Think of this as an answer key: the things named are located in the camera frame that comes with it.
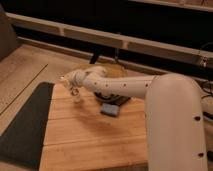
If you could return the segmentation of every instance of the dark gray mat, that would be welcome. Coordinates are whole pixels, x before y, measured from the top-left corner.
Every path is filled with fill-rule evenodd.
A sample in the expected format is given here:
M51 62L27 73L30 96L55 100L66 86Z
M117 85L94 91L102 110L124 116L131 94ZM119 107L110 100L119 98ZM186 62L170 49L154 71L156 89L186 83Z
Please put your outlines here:
M0 160L38 169L53 84L40 83L0 137Z

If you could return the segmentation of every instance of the wooden table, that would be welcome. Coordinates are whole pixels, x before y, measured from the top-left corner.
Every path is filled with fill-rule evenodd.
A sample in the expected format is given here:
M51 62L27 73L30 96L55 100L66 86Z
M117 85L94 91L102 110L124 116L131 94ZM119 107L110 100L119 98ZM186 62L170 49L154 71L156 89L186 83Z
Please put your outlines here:
M117 170L147 165L144 103L132 98L119 117L100 114L93 93L80 89L82 101L54 86L40 164L49 170Z

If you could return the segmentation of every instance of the wooden plank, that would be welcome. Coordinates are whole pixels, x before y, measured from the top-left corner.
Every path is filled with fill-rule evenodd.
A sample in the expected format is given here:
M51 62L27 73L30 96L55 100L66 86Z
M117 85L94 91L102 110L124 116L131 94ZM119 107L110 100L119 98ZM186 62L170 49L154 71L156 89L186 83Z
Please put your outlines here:
M73 100L56 99L51 101L49 119L65 119L80 116L97 116L100 115L100 102L96 101L94 95L83 96L80 103L73 103ZM141 99L132 98L129 102L122 105L120 113L126 115L129 112L143 112L144 103Z
M18 40L0 4L0 61L19 47Z
M22 64L17 66L13 73L7 75L7 78L0 83L0 114L46 65L42 61L31 59L25 49L22 48L17 49L11 55L16 58L22 55L25 60L22 60Z
M146 135L144 113L121 113L120 117L111 118L103 115L79 116L69 119L49 120L46 128L44 145L113 139Z
M147 163L145 136L45 146L40 171L96 170Z

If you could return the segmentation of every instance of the wooden surface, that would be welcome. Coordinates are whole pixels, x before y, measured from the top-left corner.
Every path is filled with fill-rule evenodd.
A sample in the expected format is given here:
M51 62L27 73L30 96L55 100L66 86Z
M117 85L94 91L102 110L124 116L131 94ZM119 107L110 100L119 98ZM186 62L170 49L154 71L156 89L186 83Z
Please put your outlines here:
M91 92L80 92L82 101L75 104L62 85L55 85L40 170L131 170L147 165L143 101L131 99L119 117L112 118L100 114L101 104Z

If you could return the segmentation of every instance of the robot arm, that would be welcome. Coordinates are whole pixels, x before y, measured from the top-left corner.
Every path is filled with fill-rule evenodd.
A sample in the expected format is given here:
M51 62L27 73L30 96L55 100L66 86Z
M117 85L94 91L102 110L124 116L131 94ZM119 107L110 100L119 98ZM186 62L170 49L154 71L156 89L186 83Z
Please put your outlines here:
M155 78L156 76L106 78L106 70L97 66L68 73L62 78L62 82L76 87L83 86L96 93L145 98L146 91Z
M207 171L201 91L194 80L179 74L105 77L103 67L92 67L62 81L66 87L145 98L149 171Z

